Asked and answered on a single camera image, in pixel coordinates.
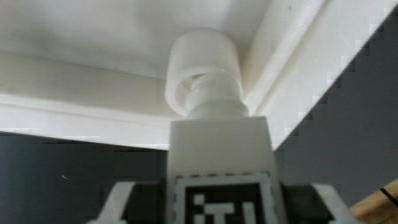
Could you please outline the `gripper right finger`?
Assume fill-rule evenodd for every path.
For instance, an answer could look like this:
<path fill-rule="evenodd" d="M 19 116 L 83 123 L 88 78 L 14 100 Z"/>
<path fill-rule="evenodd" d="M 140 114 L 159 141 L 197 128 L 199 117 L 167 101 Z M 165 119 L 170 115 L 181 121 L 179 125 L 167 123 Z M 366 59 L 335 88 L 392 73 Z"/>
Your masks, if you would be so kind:
<path fill-rule="evenodd" d="M 364 224 L 332 185 L 282 185 L 282 196 L 287 224 Z"/>

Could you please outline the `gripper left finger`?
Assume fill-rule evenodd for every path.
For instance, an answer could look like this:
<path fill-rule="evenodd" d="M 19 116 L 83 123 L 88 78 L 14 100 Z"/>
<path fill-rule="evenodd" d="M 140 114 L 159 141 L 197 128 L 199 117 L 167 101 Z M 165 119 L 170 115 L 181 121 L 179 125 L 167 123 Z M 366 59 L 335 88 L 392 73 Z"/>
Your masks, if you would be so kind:
<path fill-rule="evenodd" d="M 111 186 L 97 216 L 87 224 L 165 224 L 161 181 L 122 181 Z"/>

